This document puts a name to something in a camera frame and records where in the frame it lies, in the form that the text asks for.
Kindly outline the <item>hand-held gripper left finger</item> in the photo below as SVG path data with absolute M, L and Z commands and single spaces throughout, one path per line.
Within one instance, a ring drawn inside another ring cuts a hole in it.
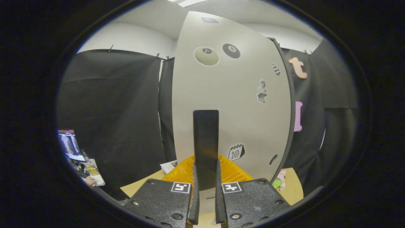
M 163 178 L 147 178 L 124 202 L 124 209 L 154 228 L 191 228 L 198 224 L 199 184 L 191 156 Z

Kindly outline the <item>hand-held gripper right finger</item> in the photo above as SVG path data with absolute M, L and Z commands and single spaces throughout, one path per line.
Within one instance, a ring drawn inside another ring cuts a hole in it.
M 252 179 L 228 158 L 218 156 L 215 217 L 221 227 L 263 227 L 290 207 L 267 179 Z

